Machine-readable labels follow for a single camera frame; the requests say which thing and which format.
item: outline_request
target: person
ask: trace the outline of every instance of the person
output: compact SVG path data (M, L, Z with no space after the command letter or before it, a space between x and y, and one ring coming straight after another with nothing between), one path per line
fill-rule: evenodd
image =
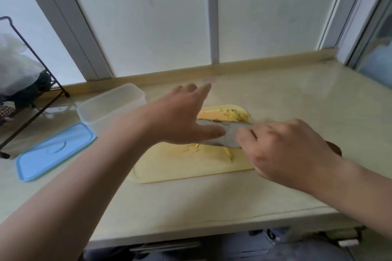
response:
M110 200L144 152L159 142L197 143L225 134L195 120L211 85L178 86L119 117L113 127L0 225L2 260L77 260ZM392 237L392 181L335 154L301 120L236 133L257 173L314 196Z

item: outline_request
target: metal blade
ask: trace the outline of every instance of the metal blade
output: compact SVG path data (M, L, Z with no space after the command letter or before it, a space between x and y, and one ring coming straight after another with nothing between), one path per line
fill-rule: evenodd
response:
M226 135L219 138L204 140L200 142L203 145L218 145L221 147L233 147L240 149L241 147L236 141L236 131L239 127L252 128L253 124L241 123L241 122L230 122L230 121L219 121L219 120L206 120L197 119L196 123L199 125L220 125L226 130Z

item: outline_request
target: black metal rack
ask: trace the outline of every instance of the black metal rack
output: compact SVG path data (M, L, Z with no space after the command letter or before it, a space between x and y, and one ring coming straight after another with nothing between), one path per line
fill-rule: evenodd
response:
M47 73L51 76L51 84L48 86L48 89L39 92L35 96L34 99L31 100L31 105L33 108L35 108L35 105L33 104L33 101L36 100L38 97L40 97L42 94L48 92L48 91L60 91L51 101L49 101L43 108L41 108L35 115L33 115L26 123L24 123L19 129L17 129L11 136L9 136L5 141L3 141L0 144L0 158L8 159L10 157L9 154L2 152L1 150L11 141L13 140L19 133L21 133L28 125L30 125L39 115L41 115L49 106L51 106L61 95L65 95L66 97L69 97L69 93L63 88L63 86L58 82L56 77L50 72L50 70L46 67L46 65L42 62L41 58L37 55L37 53L32 49L32 47L28 44L28 42L23 38L23 36L19 33L19 31L15 28L13 25L12 19L8 16L3 16L0 17L0 21L2 20L8 20L9 25L11 28L15 31L15 33L19 36L19 38L23 41L23 43L29 48L29 50L33 53L33 55L38 59L38 61L42 64L42 66L45 68ZM52 89L53 85L57 84L58 88ZM22 109L17 109L10 117L14 117L17 115ZM0 127L5 123L5 120L0 120Z

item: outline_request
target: pile of yellow shreds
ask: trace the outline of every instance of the pile of yellow shreds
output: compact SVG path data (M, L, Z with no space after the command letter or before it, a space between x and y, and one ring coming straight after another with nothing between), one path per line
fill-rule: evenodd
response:
M222 112L222 108L218 106L218 110L219 112ZM244 123L251 123L251 120L249 118L249 116L245 113L240 113L235 109L227 109L224 111L223 113L224 116L226 116L226 118L224 118L224 120L227 121L232 121L232 122L244 122ZM200 150L199 148L199 144L189 144L185 146L184 152L189 151L190 149L194 149L191 153L196 153L197 151ZM228 157L230 158L230 162L233 162L234 156L230 153L230 150L226 147L222 147L222 149L225 151L225 153L228 155Z

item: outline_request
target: countertop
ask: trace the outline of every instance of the countertop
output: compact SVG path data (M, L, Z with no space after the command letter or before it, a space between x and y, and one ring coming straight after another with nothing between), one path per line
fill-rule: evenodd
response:
M205 106L236 104L254 122L300 118L338 146L343 156L392 178L392 91L336 61L194 79L212 82ZM140 86L147 101L184 82ZM93 96L62 98L4 151L16 157L79 122L76 104ZM1 138L23 118L2 127ZM0 222L75 158L42 178L24 183L14 161L0 160ZM294 225L295 220L340 214L320 201L257 176L253 170L152 184L125 180L111 201L90 247Z

